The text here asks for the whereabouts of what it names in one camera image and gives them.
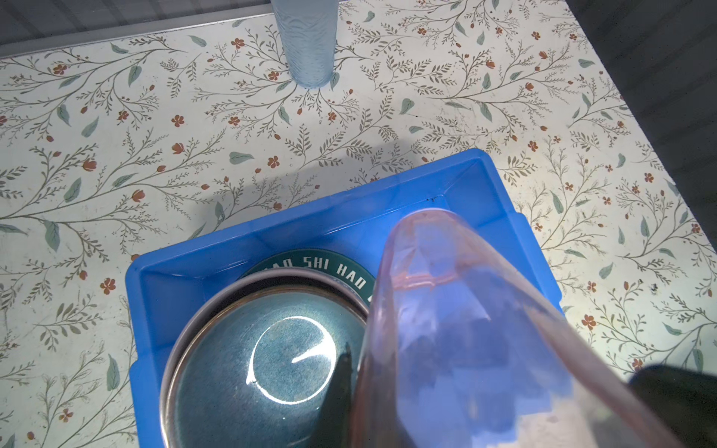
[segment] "floral tablecloth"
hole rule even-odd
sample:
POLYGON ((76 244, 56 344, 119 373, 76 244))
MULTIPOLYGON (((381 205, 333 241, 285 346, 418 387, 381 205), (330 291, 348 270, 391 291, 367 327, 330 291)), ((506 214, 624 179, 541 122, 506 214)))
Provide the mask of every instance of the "floral tablecloth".
POLYGON ((717 258, 566 4, 341 4, 330 85, 274 17, 0 61, 0 447, 136 445, 145 252, 467 148, 623 378, 717 371, 717 258))

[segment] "blue tray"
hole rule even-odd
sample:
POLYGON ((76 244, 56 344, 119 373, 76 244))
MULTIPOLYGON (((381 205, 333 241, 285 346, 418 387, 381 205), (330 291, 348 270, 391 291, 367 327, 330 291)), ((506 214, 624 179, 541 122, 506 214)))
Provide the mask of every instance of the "blue tray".
POLYGON ((258 262, 328 249, 376 275, 394 225, 427 207, 459 214, 560 310, 560 289, 513 208, 490 157, 472 149, 353 190, 139 257, 126 284, 138 359, 130 368, 142 448, 162 448, 159 389, 169 353, 194 313, 258 262))

